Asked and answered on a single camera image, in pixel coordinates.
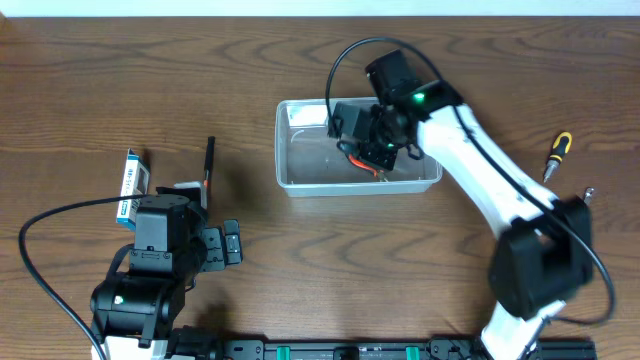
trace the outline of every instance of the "wooden surface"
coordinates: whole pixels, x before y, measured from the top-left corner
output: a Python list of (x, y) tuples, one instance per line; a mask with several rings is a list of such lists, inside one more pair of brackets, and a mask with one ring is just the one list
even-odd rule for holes
[[(11, 19), (0, 33), (0, 358), (87, 359), (89, 342), (26, 272), (17, 233), (52, 207), (118, 194), (128, 147), (152, 186), (200, 179), (217, 136), (211, 224), (237, 218), (245, 262), (199, 276), (176, 321), (272, 339), (478, 334), (494, 298), (494, 239), (445, 174), (424, 194), (290, 199), (275, 181), (275, 109), (319, 98), (339, 52), (389, 35), (416, 44), (493, 139), (539, 179), (561, 130), (572, 152), (549, 187), (596, 188), (595, 248), (616, 318), (554, 324), (602, 359), (640, 351), (640, 23), (636, 18)], [(354, 52), (337, 96), (371, 90)], [(86, 320), (115, 251), (133, 240), (115, 205), (62, 214), (28, 236), (44, 277)], [(566, 314), (606, 305), (599, 277)]]

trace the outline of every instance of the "white container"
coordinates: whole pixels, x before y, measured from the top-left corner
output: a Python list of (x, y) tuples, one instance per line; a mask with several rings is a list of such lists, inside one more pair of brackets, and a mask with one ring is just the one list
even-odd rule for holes
[[(369, 108), (374, 97), (332, 99)], [(357, 168), (327, 136), (324, 99), (285, 100), (276, 114), (276, 178), (289, 196), (342, 196), (406, 194), (426, 191), (442, 177), (442, 167), (429, 156), (414, 160), (405, 149), (398, 152), (389, 182), (378, 182), (368, 171)]]

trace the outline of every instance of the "white wall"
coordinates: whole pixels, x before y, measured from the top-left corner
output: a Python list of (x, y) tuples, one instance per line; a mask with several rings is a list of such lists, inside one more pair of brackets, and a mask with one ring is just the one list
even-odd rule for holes
[(640, 0), (0, 0), (32, 16), (629, 16)]

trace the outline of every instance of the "yellow and black handle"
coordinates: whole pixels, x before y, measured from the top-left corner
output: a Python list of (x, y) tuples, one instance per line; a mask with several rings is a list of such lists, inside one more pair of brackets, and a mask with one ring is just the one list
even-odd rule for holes
[(549, 160), (556, 160), (561, 163), (562, 158), (569, 152), (569, 148), (571, 148), (571, 140), (571, 133), (568, 131), (558, 135), (556, 141), (553, 142)]

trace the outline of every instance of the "yellow screwdriver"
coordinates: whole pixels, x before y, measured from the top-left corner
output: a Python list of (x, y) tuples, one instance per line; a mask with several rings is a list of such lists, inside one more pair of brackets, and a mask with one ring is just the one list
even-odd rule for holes
[(571, 140), (571, 133), (565, 131), (558, 135), (556, 141), (553, 142), (551, 154), (547, 160), (547, 169), (544, 171), (544, 182), (547, 182), (551, 178), (551, 175), (553, 175), (558, 166), (562, 163), (562, 159), (567, 155), (569, 148), (571, 147)]

